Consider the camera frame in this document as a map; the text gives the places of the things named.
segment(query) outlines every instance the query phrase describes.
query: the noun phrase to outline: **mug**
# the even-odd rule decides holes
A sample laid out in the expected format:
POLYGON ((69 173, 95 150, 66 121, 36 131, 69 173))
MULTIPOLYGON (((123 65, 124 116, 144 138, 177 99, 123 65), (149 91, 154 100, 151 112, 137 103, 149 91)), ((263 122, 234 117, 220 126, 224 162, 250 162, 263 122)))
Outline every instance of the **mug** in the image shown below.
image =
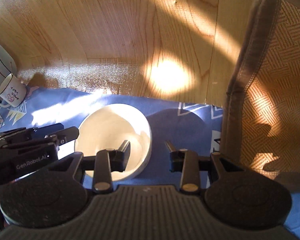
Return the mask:
POLYGON ((1 107, 19 106, 27 94, 26 86, 15 77, 13 73, 8 75, 0 85, 0 98, 5 100, 8 105, 0 103, 1 107))

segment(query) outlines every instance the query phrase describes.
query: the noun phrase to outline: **chair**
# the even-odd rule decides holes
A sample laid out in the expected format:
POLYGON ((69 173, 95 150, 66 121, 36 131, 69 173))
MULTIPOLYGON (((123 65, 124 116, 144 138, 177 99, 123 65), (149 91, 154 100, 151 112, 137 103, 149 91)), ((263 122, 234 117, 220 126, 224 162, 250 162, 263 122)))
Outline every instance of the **chair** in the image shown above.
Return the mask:
POLYGON ((300 0, 254 1, 223 116, 223 154, 300 191, 300 0))

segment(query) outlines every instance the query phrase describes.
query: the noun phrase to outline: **mug rim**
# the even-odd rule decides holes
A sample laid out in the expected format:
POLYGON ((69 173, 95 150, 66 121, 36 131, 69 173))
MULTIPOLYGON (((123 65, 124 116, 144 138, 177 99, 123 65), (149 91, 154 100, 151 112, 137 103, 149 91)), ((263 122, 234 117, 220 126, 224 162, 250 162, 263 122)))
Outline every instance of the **mug rim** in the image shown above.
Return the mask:
POLYGON ((6 88, 7 88, 8 85, 10 84, 12 78, 13 78, 13 73, 10 73, 10 74, 9 74, 8 76, 6 76, 6 78, 2 81, 2 83, 1 83, 1 85, 0 85, 0 89, 2 89, 1 92, 0 92, 0 95, 3 93, 3 91, 6 90, 6 88), (2 85, 4 84, 4 82, 5 82, 5 80, 6 80, 7 78, 10 78, 10 80, 9 80, 9 82, 7 83, 7 85, 5 86, 5 88, 2 89, 2 85))

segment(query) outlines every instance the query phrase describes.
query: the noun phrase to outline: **blue tablecloth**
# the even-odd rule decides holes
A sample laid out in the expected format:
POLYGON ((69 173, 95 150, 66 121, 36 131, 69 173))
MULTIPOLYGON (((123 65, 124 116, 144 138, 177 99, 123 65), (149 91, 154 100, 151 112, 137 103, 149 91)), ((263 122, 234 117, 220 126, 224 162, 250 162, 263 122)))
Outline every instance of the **blue tablecloth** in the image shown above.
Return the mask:
MULTIPOLYGON (((61 122, 65 128, 79 127, 97 109, 122 103, 139 109, 152 131, 152 155, 144 171, 117 184, 179 186, 181 173, 169 172, 169 152, 165 140, 176 148, 187 148, 208 156, 219 150, 223 110, 210 105, 188 104, 121 95, 88 94, 71 89, 28 88, 26 100, 18 107, 0 108, 0 132, 19 127, 42 127, 61 122)), ((73 152, 73 142, 60 147, 59 158, 73 152)), ((91 187, 86 179, 85 187, 91 187)), ((201 172, 201 186, 207 186, 207 173, 201 172)), ((293 195, 293 209, 286 226, 300 237, 300 194, 293 195)))

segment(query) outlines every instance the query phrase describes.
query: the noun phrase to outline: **bowl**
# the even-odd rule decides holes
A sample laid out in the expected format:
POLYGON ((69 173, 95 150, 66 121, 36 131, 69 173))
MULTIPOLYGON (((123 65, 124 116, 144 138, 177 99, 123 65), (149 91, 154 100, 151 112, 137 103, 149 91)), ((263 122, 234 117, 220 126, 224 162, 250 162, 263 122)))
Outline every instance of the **bowl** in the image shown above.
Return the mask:
MULTIPOLYGON (((124 172, 113 171, 112 181, 131 179, 146 167, 151 155, 152 135, 146 117, 135 107, 112 104, 90 114, 79 126, 74 150, 93 156, 103 149, 118 149, 130 141, 130 157, 124 172)), ((86 171, 93 176, 93 171, 86 171)))

